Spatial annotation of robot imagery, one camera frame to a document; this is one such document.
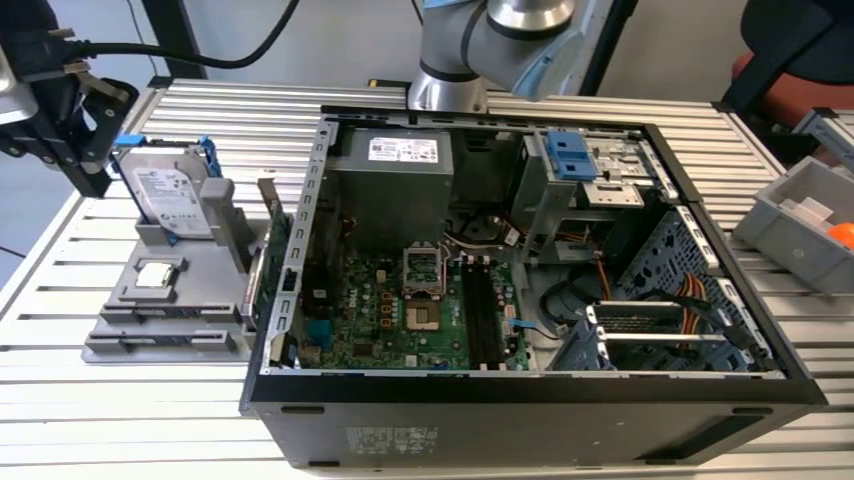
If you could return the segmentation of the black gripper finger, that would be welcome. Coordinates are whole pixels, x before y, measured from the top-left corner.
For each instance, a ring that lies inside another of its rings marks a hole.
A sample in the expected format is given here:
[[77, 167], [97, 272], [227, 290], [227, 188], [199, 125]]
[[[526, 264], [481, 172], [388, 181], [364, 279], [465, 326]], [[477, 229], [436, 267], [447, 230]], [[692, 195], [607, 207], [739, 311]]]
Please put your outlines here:
[[112, 182], [105, 163], [132, 109], [132, 85], [92, 74], [76, 74], [74, 79], [80, 90], [70, 115], [76, 160], [69, 179], [84, 197], [100, 198]]
[[61, 138], [41, 137], [30, 127], [2, 127], [1, 150], [17, 158], [33, 155], [64, 174], [77, 193], [87, 195], [85, 172], [73, 149]]

